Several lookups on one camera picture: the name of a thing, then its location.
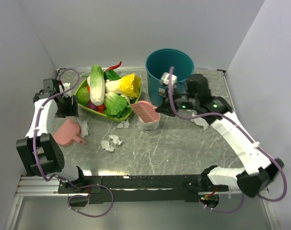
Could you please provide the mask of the pink hand brush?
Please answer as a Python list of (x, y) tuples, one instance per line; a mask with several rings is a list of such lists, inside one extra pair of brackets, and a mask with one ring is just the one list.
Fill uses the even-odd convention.
[(156, 107), (148, 101), (138, 101), (130, 105), (134, 113), (144, 122), (157, 122), (160, 120), (160, 114), (156, 112)]

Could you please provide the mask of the pink dustpan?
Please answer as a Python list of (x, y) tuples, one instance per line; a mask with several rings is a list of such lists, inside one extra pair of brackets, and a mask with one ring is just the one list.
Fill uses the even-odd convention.
[(59, 145), (63, 146), (68, 146), (74, 141), (83, 145), (85, 141), (79, 136), (80, 133), (80, 126), (72, 120), (67, 119), (53, 134), (53, 138)]

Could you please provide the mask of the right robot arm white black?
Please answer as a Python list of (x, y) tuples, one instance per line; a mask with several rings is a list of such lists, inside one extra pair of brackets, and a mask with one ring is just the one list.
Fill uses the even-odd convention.
[(219, 96), (211, 95), (208, 81), (201, 74), (190, 75), (186, 90), (179, 93), (177, 77), (164, 73), (161, 84), (167, 93), (156, 111), (168, 116), (179, 116), (179, 110), (194, 110), (198, 117), (215, 129), (230, 145), (243, 164), (242, 168), (223, 168), (216, 165), (201, 174), (201, 185), (212, 191), (218, 185), (237, 187), (250, 198), (259, 195), (284, 166), (279, 158), (265, 154), (259, 144), (248, 134), (232, 107)]

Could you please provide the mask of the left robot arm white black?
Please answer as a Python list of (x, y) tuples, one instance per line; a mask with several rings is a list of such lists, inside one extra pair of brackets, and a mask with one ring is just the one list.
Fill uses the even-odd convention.
[(60, 129), (52, 133), (57, 117), (78, 116), (77, 96), (71, 94), (70, 83), (45, 79), (43, 89), (33, 97), (35, 107), (31, 126), (23, 139), (16, 141), (16, 149), (28, 177), (39, 176), (50, 181), (58, 178), (65, 187), (74, 192), (85, 190), (87, 181), (79, 166), (65, 162), (59, 145), (72, 141), (83, 143), (79, 138), (80, 128), (67, 119)]

